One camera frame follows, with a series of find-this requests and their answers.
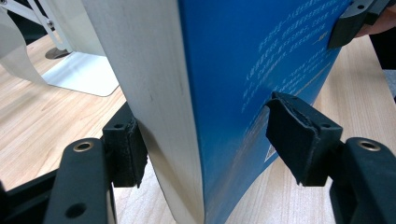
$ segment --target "book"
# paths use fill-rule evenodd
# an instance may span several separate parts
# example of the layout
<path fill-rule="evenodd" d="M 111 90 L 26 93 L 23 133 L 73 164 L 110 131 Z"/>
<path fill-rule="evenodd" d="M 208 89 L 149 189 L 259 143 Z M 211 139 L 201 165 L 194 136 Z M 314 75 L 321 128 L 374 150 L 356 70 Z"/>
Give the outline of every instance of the book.
<path fill-rule="evenodd" d="M 223 223 L 276 158 L 272 91 L 312 104 L 347 0 L 83 1 L 178 223 Z"/>

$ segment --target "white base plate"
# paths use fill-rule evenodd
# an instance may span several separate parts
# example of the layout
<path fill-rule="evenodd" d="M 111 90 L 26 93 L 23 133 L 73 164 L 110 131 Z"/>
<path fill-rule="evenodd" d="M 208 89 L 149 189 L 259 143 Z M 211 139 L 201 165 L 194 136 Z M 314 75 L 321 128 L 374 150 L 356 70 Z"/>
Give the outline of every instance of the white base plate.
<path fill-rule="evenodd" d="M 42 77 L 49 85 L 98 96 L 119 86 L 107 57 L 80 52 L 69 54 Z"/>

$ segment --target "book cover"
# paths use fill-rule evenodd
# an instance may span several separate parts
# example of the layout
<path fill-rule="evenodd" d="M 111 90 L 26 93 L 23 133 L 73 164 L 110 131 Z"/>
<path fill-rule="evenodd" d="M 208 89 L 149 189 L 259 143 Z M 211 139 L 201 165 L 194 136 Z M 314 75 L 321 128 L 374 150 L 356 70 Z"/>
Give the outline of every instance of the book cover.
<path fill-rule="evenodd" d="M 272 91 L 315 101 L 339 52 L 327 49 L 332 27 L 347 6 L 85 3 L 177 222 L 225 222 L 276 158 L 264 104 Z"/>

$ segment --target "light wood surface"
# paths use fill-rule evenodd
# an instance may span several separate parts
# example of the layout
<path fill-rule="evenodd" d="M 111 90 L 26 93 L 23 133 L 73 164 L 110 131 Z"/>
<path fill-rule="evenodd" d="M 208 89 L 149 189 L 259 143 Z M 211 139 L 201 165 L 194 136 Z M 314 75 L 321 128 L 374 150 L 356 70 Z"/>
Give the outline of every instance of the light wood surface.
<path fill-rule="evenodd" d="M 56 62 L 44 59 L 47 37 L 28 47 L 40 74 Z M 125 101 L 37 86 L 0 67 L 0 179 L 12 189 L 59 166 L 64 148 L 102 127 Z M 363 136 L 395 153 L 396 106 L 367 37 L 344 47 L 315 107 L 344 127 L 343 140 Z M 333 223 L 329 186 L 303 188 L 281 160 L 260 175 L 228 223 Z M 175 223 L 149 164 L 140 189 L 116 189 L 119 223 Z"/>

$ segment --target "wooden table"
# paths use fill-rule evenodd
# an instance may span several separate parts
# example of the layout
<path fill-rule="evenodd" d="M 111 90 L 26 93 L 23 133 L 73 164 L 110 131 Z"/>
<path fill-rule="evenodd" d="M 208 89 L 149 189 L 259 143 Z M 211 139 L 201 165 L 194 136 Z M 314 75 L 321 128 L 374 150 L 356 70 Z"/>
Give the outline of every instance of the wooden table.
<path fill-rule="evenodd" d="M 44 58 L 48 37 L 28 46 L 40 74 L 57 61 Z M 125 101 L 120 88 L 108 97 L 38 86 L 0 67 L 0 179 L 12 189 L 59 166 L 64 148 L 102 127 Z M 344 127 L 343 140 L 363 136 L 396 151 L 396 106 L 368 37 L 343 48 L 315 107 Z M 330 182 L 306 189 L 282 160 L 253 183 L 228 223 L 332 223 Z M 149 164 L 140 189 L 116 189 L 119 223 L 175 223 Z"/>

